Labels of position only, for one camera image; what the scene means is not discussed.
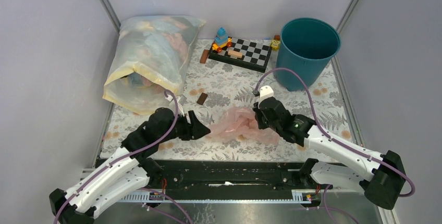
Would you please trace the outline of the pink trash bag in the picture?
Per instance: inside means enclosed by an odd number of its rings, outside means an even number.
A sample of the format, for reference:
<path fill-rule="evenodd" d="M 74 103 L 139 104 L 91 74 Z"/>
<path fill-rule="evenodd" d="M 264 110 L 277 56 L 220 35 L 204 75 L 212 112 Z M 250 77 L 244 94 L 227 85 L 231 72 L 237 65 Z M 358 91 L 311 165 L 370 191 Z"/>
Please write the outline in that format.
<path fill-rule="evenodd" d="M 278 144 L 280 137 L 273 130 L 259 129 L 255 112 L 246 107 L 226 110 L 217 123 L 209 126 L 209 137 L 218 141 L 257 141 L 262 144 Z"/>

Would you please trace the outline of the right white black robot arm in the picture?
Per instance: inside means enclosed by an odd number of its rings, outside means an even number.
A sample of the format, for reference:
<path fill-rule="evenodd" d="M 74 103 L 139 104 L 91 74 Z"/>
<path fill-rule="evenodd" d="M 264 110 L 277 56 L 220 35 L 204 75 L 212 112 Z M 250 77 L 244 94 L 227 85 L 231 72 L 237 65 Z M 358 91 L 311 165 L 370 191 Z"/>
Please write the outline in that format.
<path fill-rule="evenodd" d="M 399 154 L 393 151 L 382 154 L 341 140 L 315 120 L 291 114 L 274 97 L 254 103 L 253 111 L 259 129 L 271 129 L 286 142 L 319 151 L 341 163 L 327 165 L 309 158 L 299 174 L 303 187 L 331 184 L 351 189 L 387 210 L 392 210 L 401 197 L 406 172 Z"/>

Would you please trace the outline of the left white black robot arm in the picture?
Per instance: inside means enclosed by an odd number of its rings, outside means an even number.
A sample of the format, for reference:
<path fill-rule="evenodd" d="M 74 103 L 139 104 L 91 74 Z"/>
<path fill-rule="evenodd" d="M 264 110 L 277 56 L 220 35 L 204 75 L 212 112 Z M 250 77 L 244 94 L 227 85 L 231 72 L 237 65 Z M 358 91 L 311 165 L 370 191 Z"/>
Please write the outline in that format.
<path fill-rule="evenodd" d="M 169 108 L 157 109 L 86 178 L 49 195 L 54 222 L 94 223 L 101 212 L 129 193 L 145 186 L 165 186 L 164 171 L 151 157 L 159 145 L 173 139 L 197 140 L 210 132 L 192 110 L 176 114 Z"/>

